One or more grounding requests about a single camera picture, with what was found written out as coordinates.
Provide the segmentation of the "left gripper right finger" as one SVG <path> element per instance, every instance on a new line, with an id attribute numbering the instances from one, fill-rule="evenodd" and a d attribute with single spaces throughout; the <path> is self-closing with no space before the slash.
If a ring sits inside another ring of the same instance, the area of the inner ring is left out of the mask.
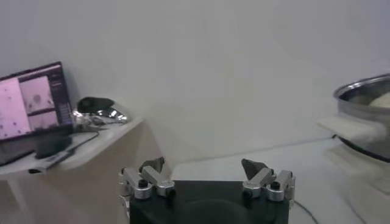
<path id="1" fill-rule="evenodd" d="M 265 163 L 249 159 L 242 159 L 241 165 L 247 177 L 242 184 L 243 199 L 251 201 L 264 196 L 273 202 L 294 201 L 296 177 L 291 171 L 275 173 Z"/>

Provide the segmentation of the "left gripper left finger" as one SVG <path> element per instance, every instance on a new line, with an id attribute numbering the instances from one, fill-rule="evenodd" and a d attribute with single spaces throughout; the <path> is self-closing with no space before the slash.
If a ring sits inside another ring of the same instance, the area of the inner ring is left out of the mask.
<path id="1" fill-rule="evenodd" d="M 145 161 L 139 169 L 125 167 L 119 172 L 119 196 L 133 197 L 137 200 L 148 200 L 153 191 L 167 199 L 176 196 L 175 182 L 161 174 L 165 159 Z"/>

